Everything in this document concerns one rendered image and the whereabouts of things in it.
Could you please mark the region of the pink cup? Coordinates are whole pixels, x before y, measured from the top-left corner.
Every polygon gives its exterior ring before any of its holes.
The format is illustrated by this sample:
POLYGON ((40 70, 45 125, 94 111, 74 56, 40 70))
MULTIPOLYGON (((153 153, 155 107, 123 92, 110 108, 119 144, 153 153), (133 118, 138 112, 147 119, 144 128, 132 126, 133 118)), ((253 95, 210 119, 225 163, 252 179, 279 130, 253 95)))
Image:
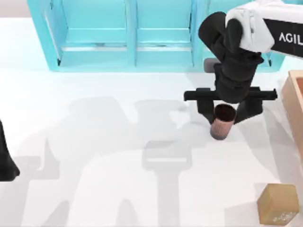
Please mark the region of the pink cup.
POLYGON ((216 140, 227 138, 236 118, 236 110, 228 104, 218 104, 214 108, 214 120, 210 134, 216 140))

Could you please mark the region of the pale grey rounded box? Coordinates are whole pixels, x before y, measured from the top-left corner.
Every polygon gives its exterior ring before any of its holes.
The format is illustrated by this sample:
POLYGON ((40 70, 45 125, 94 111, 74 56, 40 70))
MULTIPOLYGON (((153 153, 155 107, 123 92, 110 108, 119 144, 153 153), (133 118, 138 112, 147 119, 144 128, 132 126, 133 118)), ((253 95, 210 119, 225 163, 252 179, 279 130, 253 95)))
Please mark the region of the pale grey rounded box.
POLYGON ((205 73, 214 73, 214 67, 221 62, 217 58, 206 58, 204 59, 204 71, 205 73))

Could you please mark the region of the salmon-coloured shallow box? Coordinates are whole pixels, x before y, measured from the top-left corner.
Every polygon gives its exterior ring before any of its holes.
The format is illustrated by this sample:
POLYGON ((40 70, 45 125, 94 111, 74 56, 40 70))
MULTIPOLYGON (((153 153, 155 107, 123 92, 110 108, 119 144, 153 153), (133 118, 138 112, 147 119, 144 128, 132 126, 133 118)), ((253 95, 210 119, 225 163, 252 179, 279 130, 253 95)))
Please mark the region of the salmon-coloured shallow box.
POLYGON ((293 138, 303 157, 303 70, 288 72, 281 93, 293 138))

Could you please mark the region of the brown cardboard cube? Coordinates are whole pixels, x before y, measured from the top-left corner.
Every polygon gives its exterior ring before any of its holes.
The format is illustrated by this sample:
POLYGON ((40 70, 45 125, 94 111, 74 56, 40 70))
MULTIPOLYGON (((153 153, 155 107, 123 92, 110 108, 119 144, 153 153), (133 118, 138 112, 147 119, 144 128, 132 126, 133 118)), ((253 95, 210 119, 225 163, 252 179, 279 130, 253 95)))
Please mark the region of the brown cardboard cube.
POLYGON ((299 213, 298 193, 293 184, 269 183, 257 200, 259 223, 286 226, 299 213))

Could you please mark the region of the light blue rack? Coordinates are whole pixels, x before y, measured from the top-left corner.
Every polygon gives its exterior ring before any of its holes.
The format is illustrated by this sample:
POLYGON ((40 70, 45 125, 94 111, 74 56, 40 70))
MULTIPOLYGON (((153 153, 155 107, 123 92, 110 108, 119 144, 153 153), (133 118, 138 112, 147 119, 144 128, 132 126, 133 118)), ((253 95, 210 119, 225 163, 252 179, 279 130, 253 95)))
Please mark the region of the light blue rack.
POLYGON ((60 72, 199 72, 209 14, 253 0, 27 0, 47 65, 60 72))

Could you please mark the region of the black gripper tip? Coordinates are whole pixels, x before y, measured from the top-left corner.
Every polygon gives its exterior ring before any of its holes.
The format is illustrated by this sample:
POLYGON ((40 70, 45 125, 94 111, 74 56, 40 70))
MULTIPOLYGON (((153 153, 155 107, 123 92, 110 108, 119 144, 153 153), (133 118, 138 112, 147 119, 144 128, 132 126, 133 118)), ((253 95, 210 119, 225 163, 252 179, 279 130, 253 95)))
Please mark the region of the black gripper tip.
POLYGON ((14 181, 19 175, 20 170, 9 153, 3 124, 0 120, 0 182, 14 181))

